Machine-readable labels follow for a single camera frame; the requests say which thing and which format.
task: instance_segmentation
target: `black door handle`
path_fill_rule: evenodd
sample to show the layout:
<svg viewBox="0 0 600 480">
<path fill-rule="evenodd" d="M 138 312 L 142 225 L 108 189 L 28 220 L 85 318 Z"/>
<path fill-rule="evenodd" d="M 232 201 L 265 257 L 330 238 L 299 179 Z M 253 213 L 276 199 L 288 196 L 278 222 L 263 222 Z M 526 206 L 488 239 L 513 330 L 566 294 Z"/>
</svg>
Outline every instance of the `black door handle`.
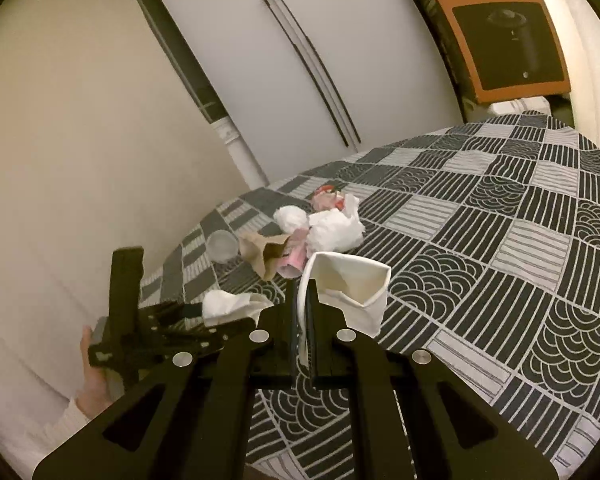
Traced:
<svg viewBox="0 0 600 480">
<path fill-rule="evenodd" d="M 318 51 L 315 49 L 315 46 L 313 44 L 313 42 L 311 41 L 311 39 L 307 36 L 306 32 L 304 31 L 304 28 L 302 28 L 302 26 L 300 25 L 300 23 L 298 22 L 298 19 L 296 18 L 296 16 L 291 12 L 291 9 L 289 9 L 289 6 L 286 4 L 286 2 L 284 0 L 280 0 L 282 2 L 282 4 L 285 6 L 286 11 L 291 15 L 291 17 L 294 19 L 294 22 L 296 22 L 296 25 L 298 26 L 298 28 L 300 29 L 300 32 L 302 32 L 302 35 L 304 36 L 304 39 L 306 40 L 306 42 L 309 44 L 309 46 L 311 47 L 311 50 L 314 51 L 314 56 L 316 57 L 316 59 L 318 60 L 318 62 L 320 63 L 320 66 L 322 67 L 322 70 L 324 70 L 324 73 L 327 75 L 327 78 L 329 79 L 329 83 L 331 83 L 331 86 L 333 87 L 333 89 L 336 92 L 336 95 L 338 96 L 338 99 L 340 101 L 340 104 L 342 105 L 342 109 L 344 110 L 344 113 L 347 115 L 347 119 L 349 120 L 349 123 L 351 124 L 351 127 L 353 128 L 353 133 L 356 136 L 356 139 L 358 140 L 358 142 L 362 143 L 362 140 L 360 139 L 360 135 L 358 134 L 358 130 L 356 128 L 356 125 L 353 122 L 353 119 L 351 119 L 351 115 L 349 115 L 349 110 L 347 110 L 347 107 L 344 104 L 344 101 L 342 100 L 342 96 L 340 95 L 340 92 L 338 92 L 338 87 L 336 86 L 336 83 L 333 82 L 333 79 L 331 78 L 331 74 L 329 73 L 329 71 L 327 70 L 327 67 L 324 65 L 324 62 L 322 61 L 322 58 L 320 57 L 320 54 L 318 54 Z"/>
<path fill-rule="evenodd" d="M 309 68 L 309 64 L 306 62 L 306 59 L 300 52 L 300 49 L 298 48 L 298 46 L 294 43 L 294 40 L 291 39 L 291 36 L 285 30 L 285 27 L 284 27 L 284 25 L 282 25 L 282 22 L 280 21 L 280 19 L 276 16 L 276 13 L 271 8 L 271 4 L 269 3 L 269 1 L 268 0 L 262 0 L 262 1 L 267 4 L 267 7 L 269 7 L 269 10 L 273 14 L 273 17 L 276 19 L 276 21 L 278 22 L 278 25 L 280 26 L 282 31 L 285 33 L 286 38 L 291 42 L 291 45 L 293 46 L 294 50 L 296 51 L 296 54 L 298 54 L 300 61 L 302 61 L 302 64 L 304 65 L 304 68 L 309 73 L 309 76 L 311 76 L 311 80 L 314 82 L 314 85 L 315 85 L 318 93 L 320 94 L 320 97 L 322 98 L 324 105 L 327 107 L 327 110 L 329 111 L 329 115 L 331 116 L 331 119 L 333 120 L 333 124 L 335 124 L 336 128 L 338 129 L 338 133 L 340 134 L 340 138 L 342 139 L 342 142 L 344 142 L 344 145 L 348 148 L 349 142 L 347 141 L 347 137 L 344 135 L 344 132 L 342 131 L 342 128 L 340 127 L 340 123 L 336 119 L 336 115 L 333 113 L 333 110 L 331 109 L 331 105 L 327 101 L 326 95 L 324 95 L 322 88 L 320 88 L 320 85 L 318 84 L 318 80 L 315 78 L 314 73 L 311 72 L 311 69 Z"/>
</svg>

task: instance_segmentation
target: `crumpled paper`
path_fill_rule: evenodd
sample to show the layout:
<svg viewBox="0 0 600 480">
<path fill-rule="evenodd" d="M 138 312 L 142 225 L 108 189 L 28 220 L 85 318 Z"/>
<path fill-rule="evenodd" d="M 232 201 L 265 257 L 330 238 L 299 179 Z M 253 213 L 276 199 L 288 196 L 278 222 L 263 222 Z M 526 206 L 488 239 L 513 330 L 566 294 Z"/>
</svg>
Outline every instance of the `crumpled paper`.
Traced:
<svg viewBox="0 0 600 480">
<path fill-rule="evenodd" d="M 309 217 L 297 205 L 285 205 L 273 213 L 273 219 L 283 233 L 293 234 L 296 229 L 308 229 Z"/>
<path fill-rule="evenodd" d="M 343 253 L 362 243 L 365 227 L 358 216 L 359 204 L 358 197 L 347 193 L 342 211 L 333 208 L 309 215 L 309 256 L 320 251 Z"/>
<path fill-rule="evenodd" d="M 202 317 L 205 326 L 228 323 L 245 317 L 253 318 L 257 324 L 260 312 L 272 305 L 266 296 L 255 292 L 230 294 L 224 290 L 210 290 L 202 300 Z"/>
<path fill-rule="evenodd" d="M 278 259 L 285 251 L 289 235 L 262 236 L 259 233 L 245 233 L 238 237 L 240 256 L 248 262 L 258 276 L 270 282 L 276 275 Z"/>
</svg>

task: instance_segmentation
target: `black and white patterned blanket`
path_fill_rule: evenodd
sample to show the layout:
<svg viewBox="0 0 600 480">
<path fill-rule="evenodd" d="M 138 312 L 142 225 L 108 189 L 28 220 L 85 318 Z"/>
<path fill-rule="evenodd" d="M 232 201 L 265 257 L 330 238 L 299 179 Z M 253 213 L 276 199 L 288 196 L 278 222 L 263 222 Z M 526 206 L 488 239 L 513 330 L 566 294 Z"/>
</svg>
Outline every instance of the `black and white patterned blanket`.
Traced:
<svg viewBox="0 0 600 480">
<path fill-rule="evenodd" d="M 304 172 L 209 213 L 142 282 L 142 304 L 212 288 L 282 301 L 238 257 L 212 263 L 215 230 L 280 230 L 272 215 L 335 184 L 362 201 L 354 254 L 392 266 L 377 341 L 428 348 L 561 474 L 600 437 L 600 150 L 534 112 L 396 142 Z M 248 462 L 282 479 L 353 478 L 346 392 L 258 392 Z"/>
</svg>

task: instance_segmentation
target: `metal screw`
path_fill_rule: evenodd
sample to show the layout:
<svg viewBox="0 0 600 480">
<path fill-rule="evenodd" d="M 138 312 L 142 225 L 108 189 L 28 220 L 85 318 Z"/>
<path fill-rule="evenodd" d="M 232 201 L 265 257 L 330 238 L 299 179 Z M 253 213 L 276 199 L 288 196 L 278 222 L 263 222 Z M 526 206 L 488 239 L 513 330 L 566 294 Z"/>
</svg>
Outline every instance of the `metal screw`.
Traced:
<svg viewBox="0 0 600 480">
<path fill-rule="evenodd" d="M 171 360 L 177 367 L 183 368 L 193 362 L 193 355 L 189 352 L 178 352 Z"/>
<path fill-rule="evenodd" d="M 254 330 L 249 334 L 249 339 L 251 339 L 254 343 L 264 343 L 267 339 L 269 339 L 269 332 L 266 330 Z"/>
<path fill-rule="evenodd" d="M 426 350 L 416 350 L 411 354 L 411 359 L 419 365 L 428 365 L 431 362 L 431 354 Z"/>
<path fill-rule="evenodd" d="M 336 337 L 340 339 L 340 341 L 348 343 L 356 338 L 356 333 L 350 328 L 341 328 L 336 332 Z"/>
</svg>

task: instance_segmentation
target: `human hand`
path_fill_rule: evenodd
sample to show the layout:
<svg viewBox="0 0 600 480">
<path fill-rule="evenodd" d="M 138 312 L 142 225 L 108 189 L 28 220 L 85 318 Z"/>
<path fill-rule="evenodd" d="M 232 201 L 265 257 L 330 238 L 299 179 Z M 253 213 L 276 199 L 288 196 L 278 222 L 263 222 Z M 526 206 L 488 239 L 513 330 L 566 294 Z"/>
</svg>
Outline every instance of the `human hand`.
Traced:
<svg viewBox="0 0 600 480">
<path fill-rule="evenodd" d="M 80 354 L 82 354 L 82 373 L 84 384 L 75 399 L 76 406 L 89 418 L 96 418 L 111 404 L 107 379 L 102 368 L 94 368 L 89 364 L 89 345 L 93 332 L 89 326 L 82 327 Z"/>
</svg>

